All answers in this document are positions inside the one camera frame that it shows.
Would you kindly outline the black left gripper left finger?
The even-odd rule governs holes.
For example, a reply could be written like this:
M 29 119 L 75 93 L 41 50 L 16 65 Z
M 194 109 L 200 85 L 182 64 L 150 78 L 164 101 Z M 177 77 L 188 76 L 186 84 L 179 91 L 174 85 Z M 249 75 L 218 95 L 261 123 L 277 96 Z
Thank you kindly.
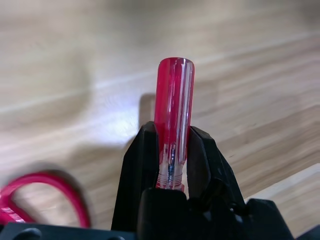
M 144 190 L 154 188 L 159 174 L 159 143 L 154 122 L 138 131 L 123 157 L 112 230 L 136 230 Z

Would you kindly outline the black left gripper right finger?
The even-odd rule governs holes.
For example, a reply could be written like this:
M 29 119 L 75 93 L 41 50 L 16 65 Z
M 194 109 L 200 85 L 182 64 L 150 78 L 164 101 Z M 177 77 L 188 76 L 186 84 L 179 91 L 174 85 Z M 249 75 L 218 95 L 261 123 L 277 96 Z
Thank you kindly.
M 205 131 L 192 126 L 187 147 L 188 194 L 208 207 L 214 197 L 227 204 L 245 206 L 235 174 L 218 149 L 215 140 Z

